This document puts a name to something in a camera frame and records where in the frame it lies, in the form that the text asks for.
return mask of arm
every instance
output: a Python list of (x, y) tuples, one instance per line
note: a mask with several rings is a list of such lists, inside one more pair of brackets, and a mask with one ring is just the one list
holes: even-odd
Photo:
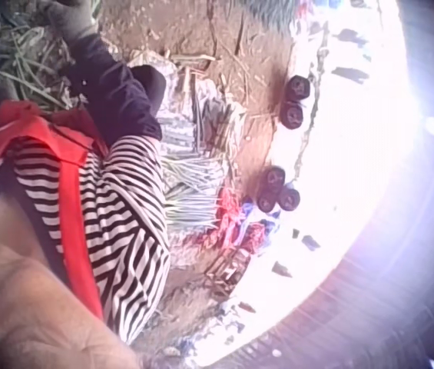
[(143, 86), (124, 63), (112, 58), (99, 35), (76, 42), (71, 54), (76, 64), (68, 77), (87, 98), (89, 113), (108, 147), (127, 135), (144, 136), (152, 143), (161, 140), (161, 126), (151, 114)]
[(141, 83), (115, 61), (91, 20), (90, 0), (39, 0), (40, 9), (59, 31), (76, 64), (68, 78), (89, 101), (89, 112), (108, 147), (127, 135), (161, 140), (161, 127)]

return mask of green plant stalk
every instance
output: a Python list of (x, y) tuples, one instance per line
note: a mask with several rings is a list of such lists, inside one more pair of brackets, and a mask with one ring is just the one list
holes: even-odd
[(45, 98), (46, 100), (48, 100), (49, 102), (57, 105), (59, 108), (61, 109), (65, 109), (64, 105), (59, 102), (58, 100), (56, 100), (55, 98), (53, 98), (52, 96), (46, 94), (45, 92), (37, 89), (36, 87), (34, 87), (33, 85), (31, 85), (30, 83), (28, 83), (27, 81), (21, 80), (20, 78), (15, 77), (14, 75), (10, 75), (9, 73), (5, 72), (5, 71), (0, 71), (0, 75), (2, 75), (3, 77), (9, 78), (12, 81), (16, 81), (18, 83), (23, 84), (24, 86), (30, 88), (33, 92), (35, 92), (36, 94), (42, 96), (43, 98)]

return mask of red cloth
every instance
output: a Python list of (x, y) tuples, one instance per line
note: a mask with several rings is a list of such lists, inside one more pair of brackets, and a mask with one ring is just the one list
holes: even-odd
[(236, 233), (236, 226), (244, 219), (240, 210), (240, 202), (230, 188), (222, 188), (219, 194), (220, 207), (217, 218), (220, 219), (218, 228), (206, 233), (200, 243), (202, 248), (217, 246), (227, 249), (232, 245)]
[[(87, 113), (73, 110), (52, 115), (51, 121), (69, 138), (90, 148), (94, 141), (104, 153), (104, 142)], [(39, 107), (27, 101), (5, 101), (0, 106), (0, 157), (14, 138), (31, 137), (47, 145), (60, 161), (59, 208), (61, 244), (64, 249), (65, 266), (71, 288), (77, 298), (99, 319), (103, 320), (101, 300), (92, 274), (85, 240), (84, 219), (81, 211), (79, 173), (84, 165), (87, 149), (52, 131), (41, 117)], [(77, 129), (83, 128), (93, 134), (90, 138)]]

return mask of toy wheel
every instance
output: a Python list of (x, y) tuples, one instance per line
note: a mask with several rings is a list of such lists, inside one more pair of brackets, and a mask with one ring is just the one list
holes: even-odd
[(307, 78), (294, 75), (285, 85), (285, 99), (299, 102), (310, 96), (310, 81)]
[(278, 196), (278, 205), (284, 211), (294, 211), (299, 207), (300, 194), (293, 188), (284, 188)]
[(264, 174), (264, 186), (267, 190), (278, 194), (284, 185), (285, 171), (282, 168), (273, 166), (266, 170)]
[(257, 207), (263, 213), (269, 213), (277, 204), (277, 196), (270, 191), (263, 191), (257, 198)]
[(281, 105), (280, 120), (288, 129), (297, 129), (303, 123), (303, 112), (297, 103), (285, 101)]

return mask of soil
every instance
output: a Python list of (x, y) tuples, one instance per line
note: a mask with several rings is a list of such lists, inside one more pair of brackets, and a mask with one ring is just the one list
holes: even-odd
[[(245, 9), (230, 6), (233, 3), (230, 0), (104, 2), (100, 24), (103, 36), (119, 48), (126, 61), (134, 49), (146, 48), (161, 54), (170, 51), (172, 55), (205, 54), (217, 58), (209, 65), (202, 62), (192, 67), (205, 70), (205, 75), (220, 85), (223, 75), (226, 91), (248, 110), (244, 140), (237, 156), (238, 183), (242, 194), (255, 195), (273, 137), (272, 117), (287, 73), (291, 39), (264, 29)], [(240, 50), (235, 56), (241, 28)], [(170, 272), (159, 315), (135, 341), (136, 350), (162, 351), (194, 331), (211, 314), (214, 303), (209, 291), (202, 287), (202, 273), (215, 256), (216, 252), (207, 251), (189, 270)]]
[[(264, 29), (240, 6), (230, 7), (233, 3), (230, 0), (105, 2), (100, 23), (104, 36), (119, 47), (126, 60), (136, 48), (160, 53), (169, 50), (172, 55), (216, 56), (218, 61), (210, 64), (207, 76), (218, 83), (222, 74), (227, 90), (248, 109), (246, 139), (241, 144), (237, 166), (240, 190), (243, 194), (255, 194), (257, 177), (273, 137), (270, 114), (276, 111), (283, 88), (291, 40)], [(212, 5), (213, 17), (209, 14)], [(217, 40), (215, 53), (209, 18)], [(242, 20), (240, 52), (234, 57)]]

